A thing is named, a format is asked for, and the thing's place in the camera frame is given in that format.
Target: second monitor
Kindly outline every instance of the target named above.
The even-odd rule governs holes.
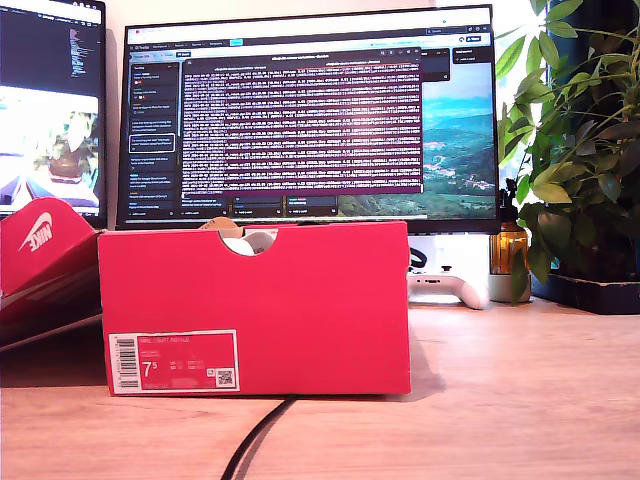
[[[127,27],[119,228],[494,231],[489,6]]]

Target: qr code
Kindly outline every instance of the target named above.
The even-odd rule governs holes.
[[[236,375],[235,368],[217,368],[216,369],[216,388],[235,388]]]

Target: barcode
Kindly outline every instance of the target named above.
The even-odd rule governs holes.
[[[135,340],[133,338],[118,338],[116,349],[120,388],[140,388],[140,371]]]

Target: black plant pot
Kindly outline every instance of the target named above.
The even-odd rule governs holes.
[[[536,297],[600,315],[640,313],[640,281],[599,283],[551,273],[545,285],[533,277],[531,291]]]

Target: nike swoosh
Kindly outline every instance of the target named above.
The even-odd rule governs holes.
[[[53,219],[51,218],[51,214],[48,212],[44,212],[42,215],[38,217],[38,220],[36,220],[36,223],[33,224],[33,227],[31,227],[31,231],[29,232],[29,235],[27,235],[27,238],[24,239],[24,242],[22,242],[22,245],[20,245],[20,248],[18,249],[18,251],[22,250],[24,246],[27,243],[29,243],[33,234],[38,231],[38,229],[42,226],[43,223],[47,223],[47,222],[49,223],[49,225],[53,226]]]

